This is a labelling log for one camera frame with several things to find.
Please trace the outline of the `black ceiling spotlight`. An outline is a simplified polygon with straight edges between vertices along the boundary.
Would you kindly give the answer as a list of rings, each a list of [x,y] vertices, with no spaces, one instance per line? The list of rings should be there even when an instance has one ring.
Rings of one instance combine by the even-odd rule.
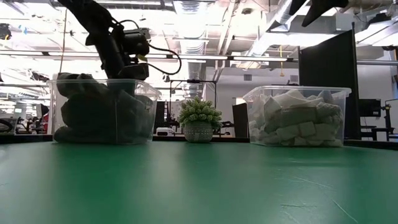
[[[0,23],[0,39],[1,40],[9,40],[12,37],[9,26],[10,25],[7,23]]]

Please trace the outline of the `black background monitor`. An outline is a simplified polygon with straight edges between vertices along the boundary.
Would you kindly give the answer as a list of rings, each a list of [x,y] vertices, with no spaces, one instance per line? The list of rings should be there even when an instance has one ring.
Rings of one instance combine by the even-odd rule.
[[[381,100],[380,99],[359,99],[360,117],[380,117]]]

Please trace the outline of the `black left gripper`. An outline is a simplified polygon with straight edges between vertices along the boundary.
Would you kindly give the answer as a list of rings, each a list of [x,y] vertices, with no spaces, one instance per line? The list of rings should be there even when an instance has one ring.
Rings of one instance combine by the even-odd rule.
[[[95,38],[95,47],[101,60],[101,68],[109,79],[118,79],[116,87],[129,95],[135,94],[136,81],[145,80],[149,76],[149,66],[132,62],[124,50],[123,43],[112,37]]]

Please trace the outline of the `dark cabinet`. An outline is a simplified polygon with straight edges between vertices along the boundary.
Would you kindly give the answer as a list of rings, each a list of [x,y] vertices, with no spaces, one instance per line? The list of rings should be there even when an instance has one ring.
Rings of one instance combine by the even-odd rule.
[[[233,105],[232,109],[235,136],[237,138],[248,138],[249,128],[247,104],[241,103],[238,105]]]

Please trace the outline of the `green artificial potted plant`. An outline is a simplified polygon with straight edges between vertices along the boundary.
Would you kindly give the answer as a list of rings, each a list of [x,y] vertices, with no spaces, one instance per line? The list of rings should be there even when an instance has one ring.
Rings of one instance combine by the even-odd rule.
[[[181,103],[178,122],[188,142],[208,143],[214,130],[221,127],[222,112],[211,101],[202,101],[199,97]]]

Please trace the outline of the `white plain towel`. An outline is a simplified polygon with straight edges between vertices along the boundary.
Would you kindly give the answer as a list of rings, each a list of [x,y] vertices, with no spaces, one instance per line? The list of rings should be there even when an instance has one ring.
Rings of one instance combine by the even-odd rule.
[[[324,103],[322,97],[312,95],[306,98],[299,90],[289,90],[277,96],[270,96],[266,101],[267,106],[280,108],[316,107],[319,103]]]

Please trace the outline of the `dark gray plain towel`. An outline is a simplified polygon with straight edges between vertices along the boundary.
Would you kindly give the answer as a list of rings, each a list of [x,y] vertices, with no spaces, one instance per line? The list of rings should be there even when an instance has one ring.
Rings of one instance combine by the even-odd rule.
[[[54,139],[64,143],[118,143],[117,104],[113,95],[77,93],[61,106],[63,125]]]
[[[147,142],[154,127],[153,101],[144,95],[130,95],[122,90],[118,96],[118,143]]]

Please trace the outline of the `clear plastic bin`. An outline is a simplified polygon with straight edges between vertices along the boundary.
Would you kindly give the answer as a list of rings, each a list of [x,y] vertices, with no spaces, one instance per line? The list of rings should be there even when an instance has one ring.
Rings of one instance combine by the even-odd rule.
[[[339,87],[319,87],[319,86],[297,86],[297,85],[270,85],[259,86],[252,89],[249,93],[243,96],[243,100],[247,104],[248,111],[248,128],[252,125],[261,128],[266,126],[267,133],[275,131],[277,128],[284,128],[279,125],[276,114],[282,109],[276,106],[267,106],[266,101],[270,96],[277,96],[288,92],[289,90],[299,90],[306,98],[314,95],[322,97],[324,103],[338,105],[343,111],[343,119],[341,124],[330,124],[333,126],[340,126],[338,131],[344,139],[345,129],[345,103],[346,98],[351,93],[350,88]]]
[[[96,80],[97,82],[100,83],[106,83],[107,80]],[[62,117],[61,117],[61,113],[60,113],[60,108],[61,106],[68,100],[67,97],[62,96],[57,89],[56,86],[56,80],[50,80],[49,81],[49,88],[50,88],[50,124],[51,124],[51,132],[52,132],[52,136],[55,134],[55,131],[63,125],[63,121],[62,121]],[[148,83],[144,82],[144,81],[140,81],[137,80],[136,81],[136,89],[135,89],[135,95],[144,95],[149,97],[154,105],[153,105],[153,114],[154,114],[154,123],[155,123],[155,113],[156,113],[156,107],[157,107],[157,100],[160,96],[160,91],[155,89],[154,87],[150,86]],[[118,95],[113,95],[115,100],[116,100],[116,104],[117,104],[117,100],[118,100]],[[152,135],[154,132],[154,127],[152,130],[152,134],[149,138],[148,141],[152,140]]]

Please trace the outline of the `white red-grid towel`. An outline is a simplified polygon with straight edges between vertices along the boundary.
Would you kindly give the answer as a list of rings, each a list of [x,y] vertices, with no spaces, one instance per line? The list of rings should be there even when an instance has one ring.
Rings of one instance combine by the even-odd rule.
[[[343,140],[338,132],[340,126],[313,122],[306,122],[277,128],[269,133],[266,126],[249,128],[250,142],[263,146],[285,147],[341,147]]]

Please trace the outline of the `black equipment stand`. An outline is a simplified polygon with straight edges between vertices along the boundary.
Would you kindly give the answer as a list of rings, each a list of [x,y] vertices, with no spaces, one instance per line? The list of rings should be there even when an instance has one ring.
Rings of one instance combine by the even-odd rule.
[[[386,140],[398,139],[398,134],[394,132],[395,128],[392,127],[391,123],[391,102],[398,101],[398,98],[386,100],[381,109],[385,112],[384,120],[386,126]]]

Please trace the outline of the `person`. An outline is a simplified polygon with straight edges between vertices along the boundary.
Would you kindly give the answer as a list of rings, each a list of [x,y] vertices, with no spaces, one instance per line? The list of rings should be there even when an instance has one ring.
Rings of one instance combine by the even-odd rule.
[[[43,127],[43,134],[47,134],[48,132],[48,126],[49,126],[49,107],[45,106],[43,104],[40,104],[40,109],[41,109],[41,123]]]

